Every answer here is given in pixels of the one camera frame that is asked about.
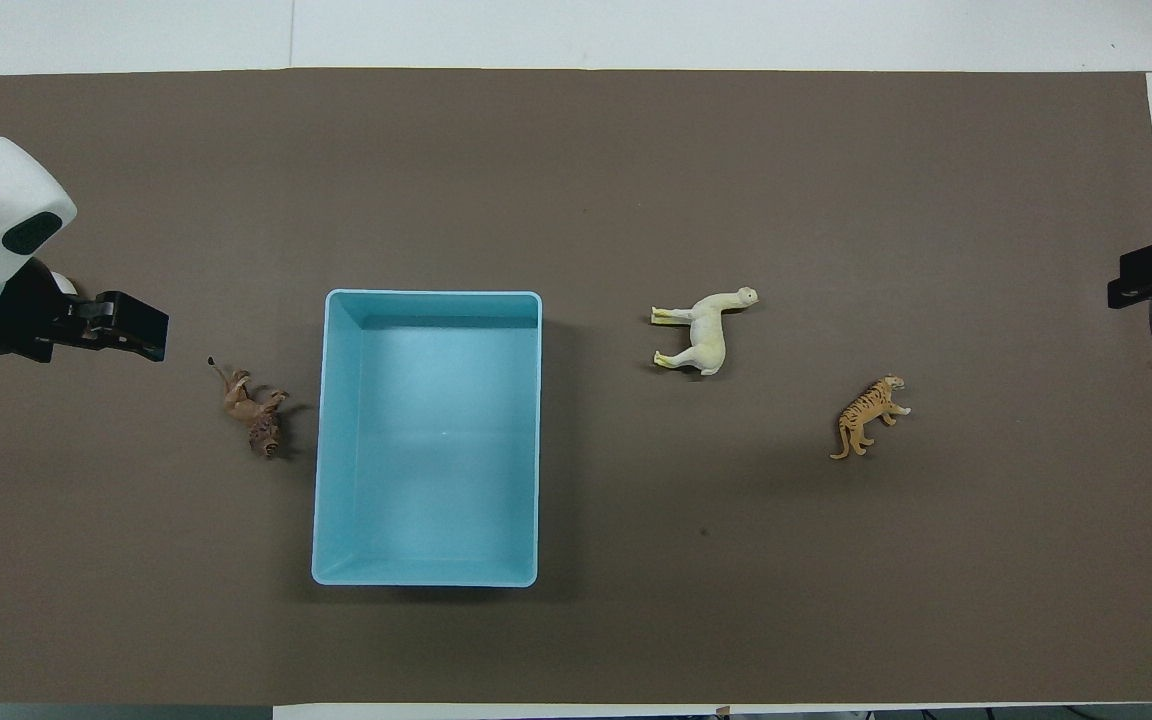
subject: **toy tiger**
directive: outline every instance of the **toy tiger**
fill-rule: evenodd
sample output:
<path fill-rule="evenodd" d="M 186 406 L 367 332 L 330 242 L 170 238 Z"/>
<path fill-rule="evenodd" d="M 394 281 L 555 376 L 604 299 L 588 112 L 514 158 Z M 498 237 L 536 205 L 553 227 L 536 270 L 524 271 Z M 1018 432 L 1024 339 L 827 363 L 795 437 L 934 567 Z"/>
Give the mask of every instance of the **toy tiger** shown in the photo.
<path fill-rule="evenodd" d="M 869 389 L 861 393 L 861 396 L 851 401 L 841 415 L 838 416 L 838 438 L 842 441 L 842 452 L 831 455 L 834 460 L 842 460 L 848 450 L 856 450 L 856 455 L 864 455 L 865 447 L 873 445 L 873 439 L 865 437 L 865 423 L 873 418 L 882 418 L 882 423 L 895 425 L 896 419 L 892 415 L 909 415 L 909 407 L 896 406 L 892 402 L 893 389 L 905 387 L 905 381 L 896 376 L 882 376 L 878 382 L 869 386 Z"/>

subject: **toy animal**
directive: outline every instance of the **toy animal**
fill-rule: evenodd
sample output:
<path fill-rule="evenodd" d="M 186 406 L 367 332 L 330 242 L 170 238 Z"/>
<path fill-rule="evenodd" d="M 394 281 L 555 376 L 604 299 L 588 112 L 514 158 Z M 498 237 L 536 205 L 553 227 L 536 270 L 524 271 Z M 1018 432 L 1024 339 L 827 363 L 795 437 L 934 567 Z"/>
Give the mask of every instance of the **toy animal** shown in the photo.
<path fill-rule="evenodd" d="M 275 389 L 270 393 L 270 400 L 256 402 L 247 395 L 247 381 L 250 381 L 251 373 L 234 370 L 227 378 L 214 359 L 207 357 L 207 364 L 220 376 L 220 381 L 225 382 L 225 412 L 247 425 L 247 442 L 256 455 L 266 460 L 273 457 L 279 441 L 278 404 L 287 397 L 287 392 Z"/>
<path fill-rule="evenodd" d="M 723 310 L 741 310 L 758 302 L 755 288 L 742 287 L 736 291 L 721 291 L 696 302 L 688 310 L 666 310 L 653 306 L 654 325 L 691 325 L 691 347 L 677 355 L 661 355 L 658 350 L 653 363 L 662 367 L 698 367 L 702 376 L 712 376 L 727 359 L 723 342 Z"/>
<path fill-rule="evenodd" d="M 905 387 L 905 381 L 896 376 L 882 376 L 878 381 L 869 386 L 869 389 L 861 393 L 861 396 L 851 401 L 841 415 L 838 416 L 838 438 L 842 441 L 842 452 L 831 455 L 834 460 L 842 460 L 848 450 L 856 450 L 856 455 L 864 455 L 865 447 L 873 445 L 873 439 L 865 437 L 865 423 L 873 418 L 882 418 L 882 423 L 895 425 L 896 419 L 892 415 L 909 415 L 909 407 L 896 406 L 892 401 L 893 389 Z"/>

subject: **white table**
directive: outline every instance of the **white table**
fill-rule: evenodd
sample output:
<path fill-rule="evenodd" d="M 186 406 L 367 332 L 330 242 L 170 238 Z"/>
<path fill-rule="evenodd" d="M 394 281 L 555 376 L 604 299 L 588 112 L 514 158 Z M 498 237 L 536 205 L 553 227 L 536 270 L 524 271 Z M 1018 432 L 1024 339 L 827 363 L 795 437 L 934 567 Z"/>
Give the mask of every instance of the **white table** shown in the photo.
<path fill-rule="evenodd" d="M 0 0 L 0 74 L 291 67 L 1126 70 L 1149 73 L 1152 113 L 1152 0 Z M 1140 245 L 1149 242 L 1140 238 Z M 1149 342 L 1139 314 L 1140 342 Z M 317 705 L 278 707 L 274 717 L 698 715 L 740 698 L 713 700 L 687 706 Z M 938 705 L 863 706 L 882 707 Z"/>

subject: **toy llama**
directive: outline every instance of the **toy llama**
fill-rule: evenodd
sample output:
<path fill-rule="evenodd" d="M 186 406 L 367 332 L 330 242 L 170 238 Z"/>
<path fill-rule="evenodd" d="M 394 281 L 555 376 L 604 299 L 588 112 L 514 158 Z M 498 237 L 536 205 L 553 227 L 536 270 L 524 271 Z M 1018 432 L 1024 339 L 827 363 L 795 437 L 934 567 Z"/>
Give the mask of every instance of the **toy llama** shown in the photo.
<path fill-rule="evenodd" d="M 688 310 L 666 310 L 653 306 L 654 325 L 691 325 L 691 347 L 677 355 L 660 355 L 653 363 L 662 367 L 698 367 L 702 376 L 712 376 L 727 359 L 727 343 L 723 342 L 723 310 L 741 310 L 758 302 L 755 288 L 742 287 L 736 291 L 720 291 L 696 302 Z"/>

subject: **plastic bin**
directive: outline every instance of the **plastic bin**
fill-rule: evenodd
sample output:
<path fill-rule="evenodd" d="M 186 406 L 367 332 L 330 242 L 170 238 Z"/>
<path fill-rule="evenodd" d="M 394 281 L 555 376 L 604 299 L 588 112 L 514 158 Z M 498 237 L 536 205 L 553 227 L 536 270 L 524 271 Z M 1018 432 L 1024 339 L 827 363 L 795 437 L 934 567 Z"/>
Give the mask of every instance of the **plastic bin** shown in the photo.
<path fill-rule="evenodd" d="M 536 579 L 541 302 L 533 291 L 326 297 L 314 579 Z"/>

